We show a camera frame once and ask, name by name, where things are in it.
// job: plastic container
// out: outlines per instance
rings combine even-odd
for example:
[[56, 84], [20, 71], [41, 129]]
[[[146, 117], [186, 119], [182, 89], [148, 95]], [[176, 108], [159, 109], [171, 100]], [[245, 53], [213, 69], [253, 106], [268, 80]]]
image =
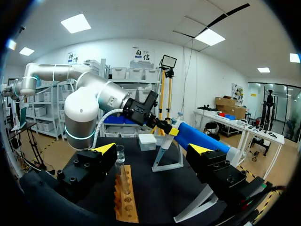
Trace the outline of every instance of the plastic container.
[[65, 111], [59, 111], [61, 120], [65, 120]]
[[54, 130], [54, 125], [53, 122], [51, 121], [44, 122], [42, 123], [42, 125], [44, 126], [44, 130], [47, 132]]
[[140, 90], [139, 91], [139, 102], [144, 103], [147, 96], [149, 95], [149, 90]]
[[132, 98], [133, 100], [136, 99], [136, 92], [137, 90], [136, 89], [127, 89], [129, 95], [130, 95], [130, 98]]
[[112, 69], [112, 79], [125, 79], [126, 78], [126, 67], [113, 67]]
[[27, 115], [33, 115], [32, 107], [27, 107], [27, 108], [26, 108], [26, 114], [27, 114]]
[[62, 99], [63, 101], [66, 100], [66, 98], [72, 93], [71, 90], [65, 90], [65, 91], [62, 91]]
[[123, 124], [124, 123], [124, 116], [113, 116], [110, 115], [108, 118], [104, 120], [104, 123], [113, 123], [113, 124]]
[[37, 122], [38, 130], [44, 131], [44, 125], [43, 125], [43, 123], [44, 122], [42, 122], [42, 121], [38, 121]]
[[110, 126], [105, 130], [106, 137], [119, 137], [121, 127], [119, 126]]
[[44, 94], [44, 101], [45, 102], [51, 102], [51, 92], [46, 92]]
[[34, 112], [37, 117], [41, 117], [43, 115], [46, 115], [46, 107], [35, 107]]
[[145, 69], [145, 80], [149, 82], [157, 82], [159, 77], [159, 70]]
[[35, 102], [42, 102], [44, 101], [44, 95], [42, 93], [37, 94], [34, 96]]
[[142, 79], [142, 68], [129, 68], [129, 78], [134, 80], [141, 80]]
[[129, 120], [129, 119], [125, 119], [124, 120], [125, 124], [135, 124], [133, 121]]
[[157, 140], [153, 134], [139, 134], [138, 137], [141, 151], [150, 151], [156, 149]]
[[132, 127], [123, 127], [120, 132], [120, 135], [123, 138], [136, 137], [136, 134], [137, 134], [136, 128], [132, 128]]

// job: blue foam roller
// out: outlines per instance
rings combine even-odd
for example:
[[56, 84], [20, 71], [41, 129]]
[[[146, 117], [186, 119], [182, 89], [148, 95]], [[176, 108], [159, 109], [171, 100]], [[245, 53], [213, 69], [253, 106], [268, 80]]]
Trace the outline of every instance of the blue foam roller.
[[180, 124], [179, 133], [174, 139], [185, 150], [187, 150], [188, 144], [194, 144], [211, 150], [220, 149], [224, 153], [227, 153], [230, 149], [228, 146], [214, 140], [205, 133], [198, 131], [184, 122]]

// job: bolt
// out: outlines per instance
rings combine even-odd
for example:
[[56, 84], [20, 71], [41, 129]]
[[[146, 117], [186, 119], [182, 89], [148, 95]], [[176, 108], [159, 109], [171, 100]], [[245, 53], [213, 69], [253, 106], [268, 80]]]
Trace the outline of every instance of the bolt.
[[232, 178], [232, 177], [227, 178], [227, 182], [233, 183], [234, 182], [234, 178]]

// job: yellow tape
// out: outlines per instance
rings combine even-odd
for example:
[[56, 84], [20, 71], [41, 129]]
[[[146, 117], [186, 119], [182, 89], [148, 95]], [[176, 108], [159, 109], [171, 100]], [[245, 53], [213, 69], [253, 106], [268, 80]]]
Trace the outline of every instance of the yellow tape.
[[206, 151], [212, 151], [211, 149], [200, 147], [200, 146], [197, 146], [197, 145], [193, 145], [193, 144], [188, 144], [188, 145], [193, 147], [193, 149], [196, 150], [196, 152], [199, 153], [200, 155], [202, 153], [206, 152]]
[[102, 154], [106, 153], [106, 151], [108, 151], [113, 145], [116, 145], [115, 143], [111, 143], [105, 146], [101, 146], [101, 147], [97, 147], [94, 149], [91, 149], [91, 151], [98, 151], [101, 152]]

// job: white wall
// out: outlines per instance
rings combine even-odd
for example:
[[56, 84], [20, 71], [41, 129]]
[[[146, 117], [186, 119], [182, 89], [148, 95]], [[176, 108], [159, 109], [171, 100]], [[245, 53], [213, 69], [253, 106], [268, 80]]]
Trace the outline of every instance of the white wall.
[[24, 76], [24, 72], [25, 72], [25, 67], [5, 65], [2, 78], [1, 78], [1, 83], [7, 84], [8, 79], [22, 78]]
[[[76, 51], [79, 63], [86, 59], [95, 59], [100, 62], [102, 58], [106, 58], [107, 64], [111, 65], [111, 67], [129, 67], [130, 61], [133, 60], [133, 47], [154, 49], [155, 66], [158, 66], [164, 54], [177, 58], [174, 69], [175, 77], [173, 79], [171, 107], [171, 116], [176, 116], [177, 112], [181, 111], [184, 91], [184, 52], [181, 46], [143, 39], [98, 40], [57, 49], [36, 59], [35, 62], [38, 64], [65, 64], [67, 53], [69, 51]], [[191, 123], [192, 111], [195, 107], [206, 104], [214, 107], [215, 97], [231, 96], [232, 83], [243, 87], [246, 97], [244, 104], [247, 103], [247, 80], [238, 71], [210, 56], [194, 50], [191, 52], [189, 48], [185, 48], [185, 62], [186, 71], [189, 65], [184, 107], [184, 120], [187, 123]], [[165, 106], [163, 107], [163, 117], [166, 114], [167, 99], [168, 91], [164, 95]]]

